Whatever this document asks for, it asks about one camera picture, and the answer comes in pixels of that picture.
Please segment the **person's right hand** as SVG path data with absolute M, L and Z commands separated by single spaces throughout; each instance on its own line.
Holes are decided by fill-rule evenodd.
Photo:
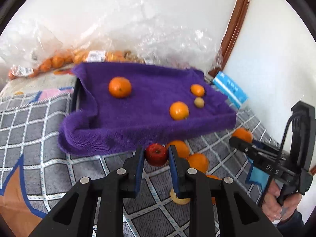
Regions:
M 264 196 L 263 204 L 261 209 L 267 218 L 271 221 L 280 221 L 284 223 L 294 214 L 297 206 L 302 200 L 302 195 L 300 193 L 295 193 L 288 196 L 283 205 L 277 202 L 281 191 L 274 180 L 268 187 L 267 193 Z

